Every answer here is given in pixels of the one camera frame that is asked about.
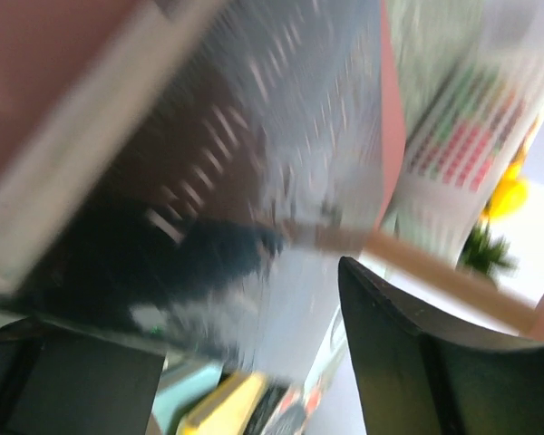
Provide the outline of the pink three-tier shelf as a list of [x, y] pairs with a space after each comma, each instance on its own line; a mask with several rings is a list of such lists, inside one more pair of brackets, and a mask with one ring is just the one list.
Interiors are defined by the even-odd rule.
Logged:
[[80, 225], [377, 227], [395, 80], [381, 1], [0, 1], [0, 309]]

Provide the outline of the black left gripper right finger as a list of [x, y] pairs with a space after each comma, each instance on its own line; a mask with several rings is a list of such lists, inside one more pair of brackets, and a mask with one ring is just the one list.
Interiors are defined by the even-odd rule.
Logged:
[[544, 343], [447, 314], [356, 260], [341, 311], [371, 434], [544, 434]]

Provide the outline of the Wuthering Heights dark blue book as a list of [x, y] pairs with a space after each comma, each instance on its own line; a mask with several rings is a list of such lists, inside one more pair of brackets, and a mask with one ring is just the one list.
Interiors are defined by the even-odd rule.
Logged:
[[103, 176], [0, 206], [0, 310], [303, 382], [383, 195], [377, 1], [233, 1]]

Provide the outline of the white plastic fruit basket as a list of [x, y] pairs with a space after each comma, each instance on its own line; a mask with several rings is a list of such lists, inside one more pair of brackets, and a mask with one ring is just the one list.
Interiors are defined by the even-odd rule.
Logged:
[[495, 1], [488, 17], [409, 139], [391, 202], [398, 237], [451, 265], [544, 118], [544, 1]]

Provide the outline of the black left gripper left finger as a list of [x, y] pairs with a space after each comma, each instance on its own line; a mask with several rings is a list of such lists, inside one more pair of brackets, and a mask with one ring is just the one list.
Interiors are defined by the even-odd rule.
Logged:
[[164, 360], [23, 315], [0, 326], [0, 434], [143, 434]]

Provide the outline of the yellow book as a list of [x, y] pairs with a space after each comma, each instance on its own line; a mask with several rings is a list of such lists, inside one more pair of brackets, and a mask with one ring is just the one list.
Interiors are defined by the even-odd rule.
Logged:
[[242, 434], [266, 388], [261, 373], [231, 374], [182, 418], [176, 434]]

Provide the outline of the toy pineapple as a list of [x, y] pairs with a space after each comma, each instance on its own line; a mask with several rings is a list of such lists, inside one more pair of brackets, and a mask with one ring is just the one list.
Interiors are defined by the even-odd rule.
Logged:
[[486, 276], [491, 281], [499, 273], [512, 272], [517, 264], [509, 255], [510, 243], [493, 237], [486, 222], [477, 223], [468, 235], [459, 257], [459, 265]]

